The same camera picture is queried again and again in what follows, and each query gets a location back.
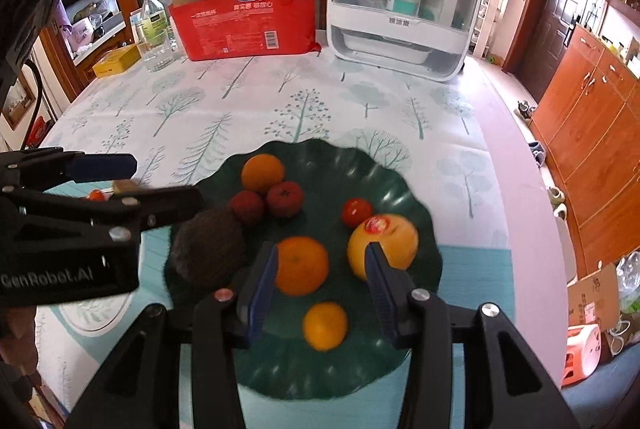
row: orange stool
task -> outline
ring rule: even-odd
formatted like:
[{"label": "orange stool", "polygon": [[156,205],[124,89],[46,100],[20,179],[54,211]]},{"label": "orange stool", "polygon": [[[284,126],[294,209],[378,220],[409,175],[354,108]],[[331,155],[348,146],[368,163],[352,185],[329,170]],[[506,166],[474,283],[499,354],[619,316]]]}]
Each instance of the orange stool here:
[{"label": "orange stool", "polygon": [[570,326],[562,386],[586,379],[600,360],[600,327],[597,324]]}]

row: red sticker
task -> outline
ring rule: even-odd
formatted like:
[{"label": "red sticker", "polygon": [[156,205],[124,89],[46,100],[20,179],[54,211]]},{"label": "red sticker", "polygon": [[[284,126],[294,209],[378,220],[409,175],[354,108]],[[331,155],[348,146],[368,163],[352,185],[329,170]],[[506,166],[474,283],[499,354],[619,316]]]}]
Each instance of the red sticker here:
[{"label": "red sticker", "polygon": [[389,220],[383,216],[373,216],[367,219],[364,230],[367,234],[382,234],[389,228]]}]

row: tangerine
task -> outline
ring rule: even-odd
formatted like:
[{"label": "tangerine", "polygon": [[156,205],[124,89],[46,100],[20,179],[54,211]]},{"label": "tangerine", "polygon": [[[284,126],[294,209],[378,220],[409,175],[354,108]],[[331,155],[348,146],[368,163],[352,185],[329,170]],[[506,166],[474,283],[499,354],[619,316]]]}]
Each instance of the tangerine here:
[{"label": "tangerine", "polygon": [[329,256],[319,241],[296,235],[278,243],[276,287],[285,295],[315,292],[328,275]]},{"label": "tangerine", "polygon": [[316,351],[337,348],[347,334],[347,314],[338,303],[318,303],[305,314],[302,332],[309,346]]},{"label": "tangerine", "polygon": [[240,179],[244,189],[266,194],[284,180],[284,165],[272,154],[257,154],[245,162]]}]

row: black cable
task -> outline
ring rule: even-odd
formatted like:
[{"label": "black cable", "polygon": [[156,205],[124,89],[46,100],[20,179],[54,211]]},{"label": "black cable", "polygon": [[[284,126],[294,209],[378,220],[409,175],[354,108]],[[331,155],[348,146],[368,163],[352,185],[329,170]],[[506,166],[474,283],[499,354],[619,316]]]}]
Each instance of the black cable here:
[{"label": "black cable", "polygon": [[22,147],[20,147],[20,151],[22,151],[27,145],[27,140],[29,139],[31,128],[36,122],[38,110],[40,109],[40,104],[42,103],[42,77],[40,76],[40,71],[38,70],[35,62],[33,62],[31,59],[25,60],[24,65],[29,67],[31,73],[33,73],[33,78],[36,79],[36,85],[38,86],[38,97],[36,98],[36,107],[33,110],[33,116],[31,117],[31,122],[29,123],[29,127],[27,128],[27,132],[24,134],[24,139],[22,140]]}]

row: small orange fruit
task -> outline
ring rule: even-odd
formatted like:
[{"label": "small orange fruit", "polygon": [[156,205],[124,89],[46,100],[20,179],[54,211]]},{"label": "small orange fruit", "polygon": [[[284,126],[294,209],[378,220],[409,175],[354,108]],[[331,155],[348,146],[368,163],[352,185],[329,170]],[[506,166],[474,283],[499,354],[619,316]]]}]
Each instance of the small orange fruit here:
[{"label": "small orange fruit", "polygon": [[284,165],[272,154],[257,154],[245,162],[240,179],[244,189],[266,194],[284,180]]},{"label": "small orange fruit", "polygon": [[286,295],[299,297],[318,290],[329,275],[329,256],[322,243],[296,235],[278,243],[276,287]]},{"label": "small orange fruit", "polygon": [[347,245],[351,270],[363,281],[367,278],[364,251],[373,241],[380,243],[389,265],[401,270],[409,268],[418,251],[418,231],[411,221],[398,214],[371,216],[353,231]]},{"label": "small orange fruit", "polygon": [[347,334],[347,314],[338,303],[313,305],[302,320],[302,333],[316,351],[337,348]]}]

